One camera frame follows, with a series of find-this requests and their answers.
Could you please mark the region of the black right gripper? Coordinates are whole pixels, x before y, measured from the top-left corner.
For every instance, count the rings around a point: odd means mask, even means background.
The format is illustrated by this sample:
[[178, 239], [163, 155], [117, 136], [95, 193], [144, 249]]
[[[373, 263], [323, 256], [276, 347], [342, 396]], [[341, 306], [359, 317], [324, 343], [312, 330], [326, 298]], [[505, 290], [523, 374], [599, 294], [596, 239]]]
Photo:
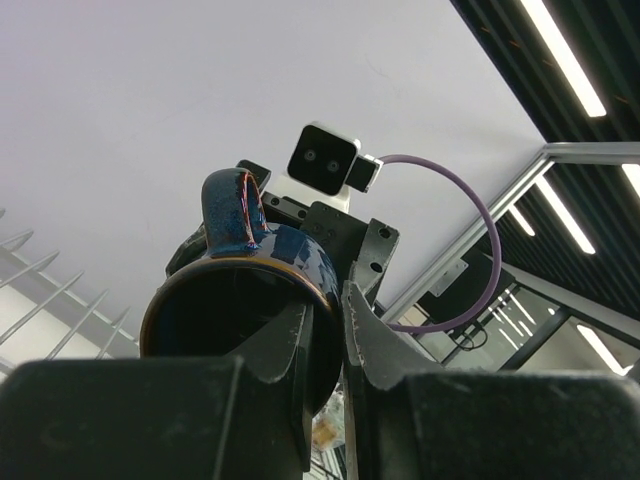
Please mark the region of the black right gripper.
[[267, 220], [302, 230], [316, 240], [331, 259], [340, 282], [349, 276], [352, 264], [358, 264], [357, 283], [374, 314], [381, 316], [385, 309], [376, 297], [399, 243], [398, 231], [375, 219], [361, 221], [327, 200], [316, 207], [317, 200], [296, 193], [297, 183], [288, 177], [281, 179], [285, 187], [278, 193], [270, 180], [271, 171], [250, 160], [241, 160], [237, 166], [253, 174]]

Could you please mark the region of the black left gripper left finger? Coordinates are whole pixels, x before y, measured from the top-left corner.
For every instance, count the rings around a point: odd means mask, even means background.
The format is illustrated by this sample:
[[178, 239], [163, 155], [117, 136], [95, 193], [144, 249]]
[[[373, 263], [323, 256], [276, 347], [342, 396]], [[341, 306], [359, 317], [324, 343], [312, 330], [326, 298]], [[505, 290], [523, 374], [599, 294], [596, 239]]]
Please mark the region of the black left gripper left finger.
[[1, 386], [1, 475], [299, 479], [312, 330], [297, 301], [223, 357], [24, 364]]

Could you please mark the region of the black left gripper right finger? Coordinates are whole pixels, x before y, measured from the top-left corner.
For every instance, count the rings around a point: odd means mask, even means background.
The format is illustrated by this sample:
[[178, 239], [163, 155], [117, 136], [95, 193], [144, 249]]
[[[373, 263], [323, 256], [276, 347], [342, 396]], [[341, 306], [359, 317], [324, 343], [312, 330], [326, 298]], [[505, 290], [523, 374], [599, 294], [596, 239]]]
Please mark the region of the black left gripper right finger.
[[351, 479], [635, 479], [639, 386], [612, 374], [449, 370], [342, 291]]

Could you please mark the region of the dark blue ceramic mug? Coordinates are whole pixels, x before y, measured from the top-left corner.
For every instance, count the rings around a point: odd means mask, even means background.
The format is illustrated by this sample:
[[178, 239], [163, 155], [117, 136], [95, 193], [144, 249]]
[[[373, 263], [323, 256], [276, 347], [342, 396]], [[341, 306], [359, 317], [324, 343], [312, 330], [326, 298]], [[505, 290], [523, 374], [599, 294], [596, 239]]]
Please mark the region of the dark blue ceramic mug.
[[313, 307], [313, 407], [337, 383], [339, 281], [308, 234], [269, 223], [255, 177], [243, 168], [211, 173], [201, 190], [205, 250], [171, 274], [143, 317], [143, 357], [222, 356], [293, 300]]

